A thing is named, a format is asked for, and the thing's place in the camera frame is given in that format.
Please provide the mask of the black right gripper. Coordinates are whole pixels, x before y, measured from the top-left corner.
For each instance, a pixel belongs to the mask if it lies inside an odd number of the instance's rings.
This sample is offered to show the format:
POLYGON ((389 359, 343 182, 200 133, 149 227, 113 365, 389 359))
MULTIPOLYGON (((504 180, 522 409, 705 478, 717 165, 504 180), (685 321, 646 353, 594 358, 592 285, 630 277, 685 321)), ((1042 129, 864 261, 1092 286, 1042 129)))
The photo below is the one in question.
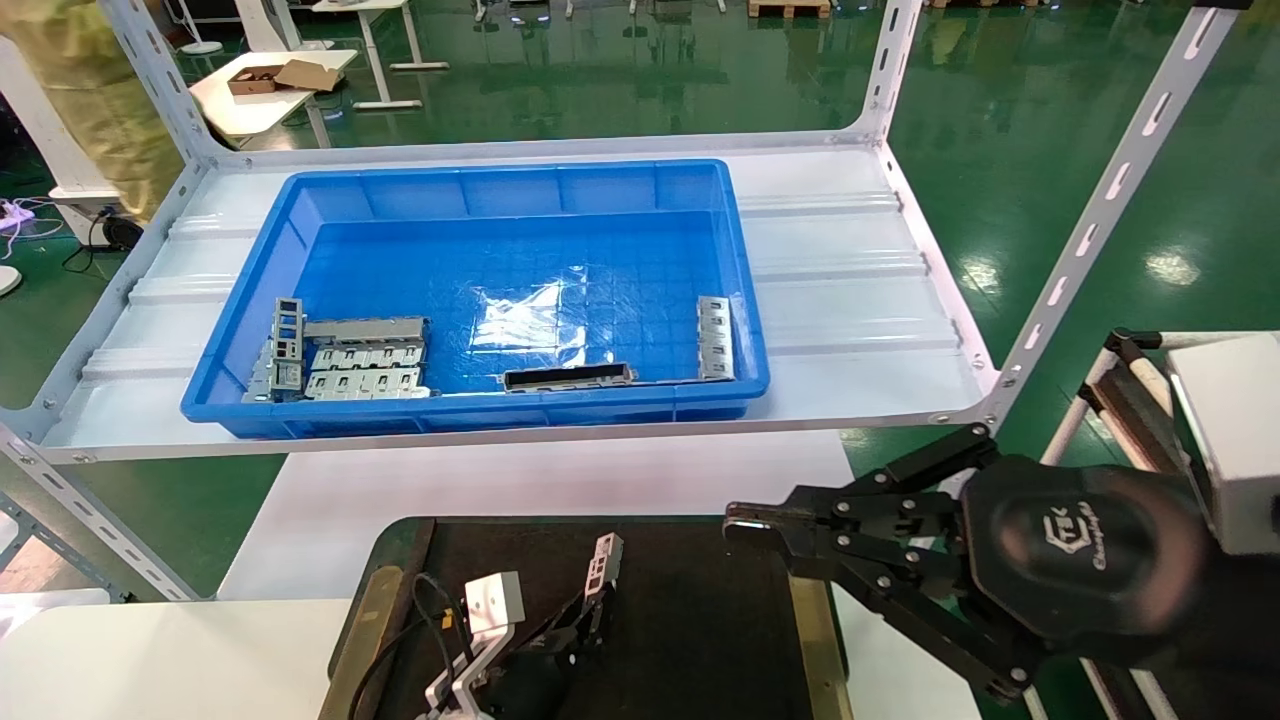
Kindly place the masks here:
POLYGON ((977 589, 1046 644, 1094 659, 1170 650, 1213 557, 1190 492, 1134 468, 998 456, 987 427, 961 427, 841 487, 795 486, 778 503, 735 501, 724 538, 783 548, 791 574, 838 585, 1002 703, 1030 688, 1033 647, 993 639, 925 593, 928 580, 957 578, 955 559, 924 551, 913 562, 893 541, 954 534, 961 506, 977 589), (978 469, 960 502, 941 488, 978 469))

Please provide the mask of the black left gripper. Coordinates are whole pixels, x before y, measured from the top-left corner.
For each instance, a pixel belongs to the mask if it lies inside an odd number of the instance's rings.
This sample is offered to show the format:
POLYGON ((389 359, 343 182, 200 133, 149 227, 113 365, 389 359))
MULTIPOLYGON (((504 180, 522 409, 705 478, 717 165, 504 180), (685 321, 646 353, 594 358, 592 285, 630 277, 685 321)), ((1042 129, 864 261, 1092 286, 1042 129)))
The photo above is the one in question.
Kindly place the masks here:
POLYGON ((515 647, 492 676, 488 714, 494 719, 557 719, 584 652, 604 642, 614 585, 573 598, 515 647))

